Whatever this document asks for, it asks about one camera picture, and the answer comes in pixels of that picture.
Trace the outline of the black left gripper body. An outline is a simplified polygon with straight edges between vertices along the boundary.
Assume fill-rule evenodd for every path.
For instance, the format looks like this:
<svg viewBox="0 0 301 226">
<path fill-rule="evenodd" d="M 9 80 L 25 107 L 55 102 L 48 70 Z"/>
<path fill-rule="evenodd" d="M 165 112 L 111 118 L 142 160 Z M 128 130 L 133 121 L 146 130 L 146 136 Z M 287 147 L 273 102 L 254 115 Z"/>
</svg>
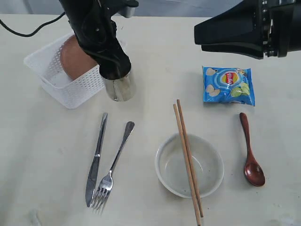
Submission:
<svg viewBox="0 0 301 226">
<path fill-rule="evenodd" d="M 85 53 L 95 58 L 94 46 L 120 44 L 111 17 L 124 8 L 139 6 L 136 0 L 61 0 L 70 26 Z"/>
</svg>

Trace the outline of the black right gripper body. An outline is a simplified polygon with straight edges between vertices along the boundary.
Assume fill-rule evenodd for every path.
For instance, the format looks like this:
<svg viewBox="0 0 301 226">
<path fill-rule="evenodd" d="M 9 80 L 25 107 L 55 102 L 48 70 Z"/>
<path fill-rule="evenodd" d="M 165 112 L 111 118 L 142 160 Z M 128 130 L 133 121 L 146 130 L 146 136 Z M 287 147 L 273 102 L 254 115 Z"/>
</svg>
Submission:
<svg viewBox="0 0 301 226">
<path fill-rule="evenodd" d="M 261 4 L 263 52 L 267 57 L 285 57 L 301 49 L 301 2 L 263 0 Z"/>
</svg>

